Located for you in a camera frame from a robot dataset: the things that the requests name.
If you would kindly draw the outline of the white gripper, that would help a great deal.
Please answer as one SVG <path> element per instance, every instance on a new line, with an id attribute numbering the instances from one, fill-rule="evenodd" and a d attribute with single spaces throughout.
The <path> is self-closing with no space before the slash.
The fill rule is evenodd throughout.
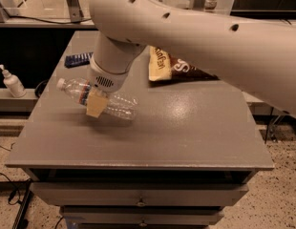
<path id="1" fill-rule="evenodd" d="M 128 73 L 107 73 L 91 58 L 87 76 L 90 84 L 95 88 L 89 91 L 86 115 L 99 117 L 109 101 L 106 93 L 117 92 L 123 86 Z"/>

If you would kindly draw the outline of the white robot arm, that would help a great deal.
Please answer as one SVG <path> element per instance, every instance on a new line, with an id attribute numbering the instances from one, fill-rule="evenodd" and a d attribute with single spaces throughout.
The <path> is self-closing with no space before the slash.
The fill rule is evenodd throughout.
<path id="1" fill-rule="evenodd" d="M 296 118 L 296 27 L 157 0 L 90 0 L 89 9 L 104 35 L 161 48 Z"/>

